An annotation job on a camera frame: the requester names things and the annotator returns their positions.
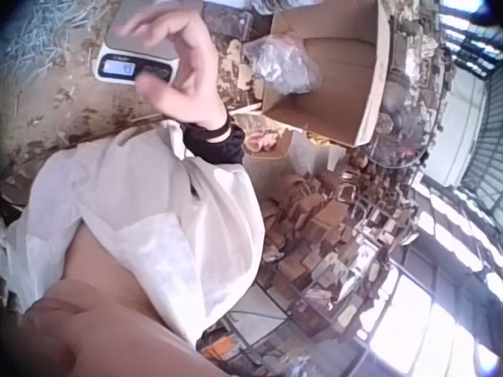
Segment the wall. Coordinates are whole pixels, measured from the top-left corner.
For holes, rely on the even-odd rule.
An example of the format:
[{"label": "wall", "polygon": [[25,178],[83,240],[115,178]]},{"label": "wall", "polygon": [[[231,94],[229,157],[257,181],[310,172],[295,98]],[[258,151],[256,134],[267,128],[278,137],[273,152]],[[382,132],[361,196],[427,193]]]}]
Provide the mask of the wall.
[{"label": "wall", "polygon": [[472,142],[476,139],[484,107],[484,83],[458,70],[447,94],[442,118],[443,132],[437,132],[430,151],[426,175],[443,186],[458,186],[468,165]]}]

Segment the cardboard box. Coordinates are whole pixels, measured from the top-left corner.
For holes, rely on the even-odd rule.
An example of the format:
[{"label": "cardboard box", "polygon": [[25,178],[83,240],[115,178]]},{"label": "cardboard box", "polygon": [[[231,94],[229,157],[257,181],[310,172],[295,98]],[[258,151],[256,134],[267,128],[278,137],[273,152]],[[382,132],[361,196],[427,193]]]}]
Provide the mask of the cardboard box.
[{"label": "cardboard box", "polygon": [[263,114],[343,145],[368,143],[383,99],[390,28],[376,0],[330,0],[274,15],[271,34],[294,33],[323,74],[312,93],[264,93]]}]

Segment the white plastic sheet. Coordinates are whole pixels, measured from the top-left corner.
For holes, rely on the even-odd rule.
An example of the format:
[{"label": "white plastic sheet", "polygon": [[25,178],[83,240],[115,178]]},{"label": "white plastic sheet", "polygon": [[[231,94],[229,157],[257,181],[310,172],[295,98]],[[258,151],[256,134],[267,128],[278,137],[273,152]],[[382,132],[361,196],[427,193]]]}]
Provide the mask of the white plastic sheet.
[{"label": "white plastic sheet", "polygon": [[193,345],[240,299],[264,237],[248,175],[238,165],[180,160],[169,144],[167,129],[130,129],[47,161],[7,233],[7,280],[24,309],[61,278],[81,221]]}]

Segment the workbench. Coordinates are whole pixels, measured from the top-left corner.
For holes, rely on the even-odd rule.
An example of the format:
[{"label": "workbench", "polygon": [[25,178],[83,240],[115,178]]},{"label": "workbench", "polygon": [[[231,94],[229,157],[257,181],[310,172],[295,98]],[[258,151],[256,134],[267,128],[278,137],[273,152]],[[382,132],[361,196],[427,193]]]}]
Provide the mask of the workbench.
[{"label": "workbench", "polygon": [[[35,83],[19,84],[18,77],[16,80],[13,77],[14,74],[19,76],[19,72],[15,72],[16,65],[2,66],[2,180],[19,172],[33,178],[39,162],[57,150],[117,134],[159,113],[136,94],[133,86],[98,82],[94,78],[93,60],[97,58],[120,1],[77,0],[74,3],[82,3],[81,14],[87,11],[90,15],[74,16],[73,23],[65,25],[63,42],[57,44],[61,53],[53,53],[45,67],[37,68],[44,71]],[[39,0],[30,0],[26,6],[34,5],[40,7]],[[254,16],[258,27],[254,23],[252,39],[267,35],[270,30],[270,17]],[[211,36],[219,54],[218,91],[227,108],[232,111],[258,103],[250,83],[251,69],[240,53],[240,41],[215,33]]]}]

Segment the black wristband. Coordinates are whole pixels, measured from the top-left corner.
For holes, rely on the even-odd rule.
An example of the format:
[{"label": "black wristband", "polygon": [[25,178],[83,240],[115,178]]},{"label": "black wristband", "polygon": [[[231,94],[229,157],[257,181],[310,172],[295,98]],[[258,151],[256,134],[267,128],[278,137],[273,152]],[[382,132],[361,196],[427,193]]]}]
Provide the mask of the black wristband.
[{"label": "black wristband", "polygon": [[183,123],[183,126],[185,127],[184,132],[190,134],[190,137],[192,139],[208,141],[226,134],[226,132],[231,127],[231,117],[229,113],[227,113],[225,124],[217,130],[206,130],[203,127],[199,127],[195,123]]}]

